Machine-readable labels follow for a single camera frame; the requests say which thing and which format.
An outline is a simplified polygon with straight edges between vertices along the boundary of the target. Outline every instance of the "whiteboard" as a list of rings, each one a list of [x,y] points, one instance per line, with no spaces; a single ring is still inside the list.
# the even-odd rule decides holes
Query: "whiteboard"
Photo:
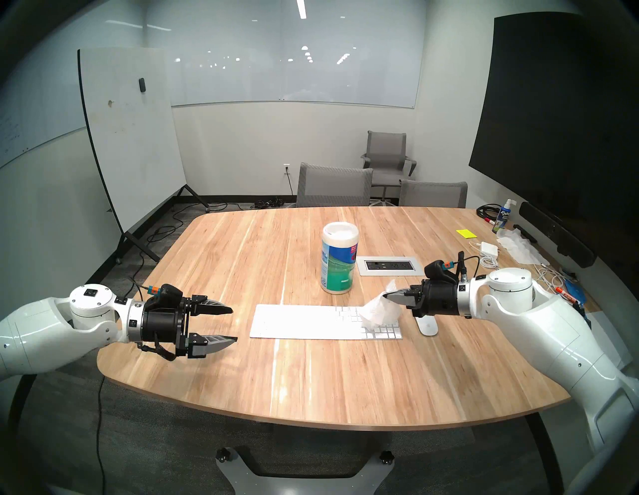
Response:
[[[146,21],[161,29],[146,42],[166,50],[171,104],[415,106],[426,0],[307,0],[305,10],[301,19],[295,0],[151,1]]]
[[[0,88],[0,167],[84,127],[77,49],[140,47],[141,24],[139,3],[110,0],[54,31],[18,64]]]
[[[187,183],[164,58],[148,48],[78,50],[87,130],[123,232]]]

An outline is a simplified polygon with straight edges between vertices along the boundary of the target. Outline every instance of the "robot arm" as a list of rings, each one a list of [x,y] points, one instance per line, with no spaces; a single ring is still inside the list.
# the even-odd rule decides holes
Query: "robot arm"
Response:
[[[594,452],[639,411],[639,381],[617,370],[577,308],[546,292],[528,270],[504,268],[468,280],[461,252],[460,280],[447,271],[451,265],[437,260],[425,267],[429,278],[421,284],[385,297],[406,305],[415,317],[456,314],[495,323],[526,361],[583,408]],[[490,293],[479,302],[484,285]]]
[[[228,314],[230,307],[206,296],[183,297],[169,284],[155,292],[147,301],[134,301],[118,298],[108,287],[86,284],[68,298],[24,305],[0,321],[0,381],[54,370],[113,342],[136,342],[141,351],[173,361],[177,356],[204,358],[237,341],[188,331],[190,316]],[[175,353],[161,342],[175,344]]]

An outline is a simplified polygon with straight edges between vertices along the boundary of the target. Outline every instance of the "marker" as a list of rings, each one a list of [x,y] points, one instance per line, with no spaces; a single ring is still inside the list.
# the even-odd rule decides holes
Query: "marker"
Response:
[[[577,303],[579,306],[581,306],[581,303],[577,299],[573,298],[570,294],[568,294],[561,287],[555,287],[555,292],[557,294],[561,295],[561,297],[563,297],[569,303],[571,303],[571,304]]]

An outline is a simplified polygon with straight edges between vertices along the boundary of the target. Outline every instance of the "spray bottle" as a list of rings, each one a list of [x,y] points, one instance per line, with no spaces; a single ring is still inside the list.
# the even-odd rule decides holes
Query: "spray bottle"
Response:
[[[508,222],[508,216],[511,214],[511,205],[517,205],[517,202],[509,199],[506,201],[497,214],[497,219],[495,220],[495,225],[493,226],[493,232],[496,234],[499,229],[503,229],[506,226],[506,222]]]

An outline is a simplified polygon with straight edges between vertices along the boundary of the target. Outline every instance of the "white wipe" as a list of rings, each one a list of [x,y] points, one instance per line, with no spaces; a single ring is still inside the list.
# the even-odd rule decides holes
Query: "white wipe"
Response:
[[[362,322],[366,328],[373,328],[379,325],[385,325],[394,323],[401,315],[401,307],[399,304],[389,301],[384,294],[389,292],[395,292],[397,287],[395,280],[391,280],[386,286],[386,290],[380,293],[368,303],[366,303],[360,310],[359,315],[362,317]]]
[[[519,229],[497,231],[497,242],[501,244],[512,258],[521,264],[549,264],[539,251],[537,251],[528,239],[521,237]]]

